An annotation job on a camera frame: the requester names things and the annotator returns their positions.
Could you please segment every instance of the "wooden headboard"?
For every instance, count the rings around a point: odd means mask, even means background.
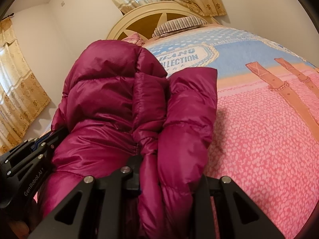
[[[196,12],[172,1],[149,3],[125,14],[112,28],[106,39],[122,40],[137,32],[147,41],[157,26],[163,23],[186,16],[196,16],[209,24],[219,24],[212,17],[203,17]]]

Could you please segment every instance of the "bed sheet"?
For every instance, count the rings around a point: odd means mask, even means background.
[[[287,239],[319,200],[319,74],[283,46],[207,27],[144,45],[169,75],[218,70],[218,110],[206,175],[232,177]]]

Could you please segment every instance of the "wall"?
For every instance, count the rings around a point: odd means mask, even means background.
[[[52,99],[28,129],[25,139],[31,139],[39,137],[50,124],[61,101],[64,79],[76,57],[55,24],[48,4],[16,12],[12,23],[23,56]]]
[[[319,67],[319,34],[298,0],[223,0],[225,26],[275,41]]]
[[[49,6],[76,56],[93,41],[105,39],[123,16],[111,0],[51,0]]]

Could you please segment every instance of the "silver bolt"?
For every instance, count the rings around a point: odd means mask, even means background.
[[[231,179],[229,176],[223,176],[223,177],[221,178],[221,181],[222,181],[223,183],[231,183],[232,179]]]
[[[94,181],[94,178],[92,176],[87,176],[83,180],[85,183],[91,183]]]
[[[121,168],[121,172],[122,172],[122,173],[129,173],[130,171],[131,171],[131,168],[128,167],[128,166],[123,166],[123,167]]]

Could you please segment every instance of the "striped fabric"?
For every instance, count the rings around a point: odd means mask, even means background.
[[[163,35],[165,33],[186,29],[190,27],[195,27],[199,25],[206,25],[207,22],[197,18],[195,16],[188,16],[183,18],[174,19],[164,23],[157,27],[152,35],[152,37],[157,37]]]

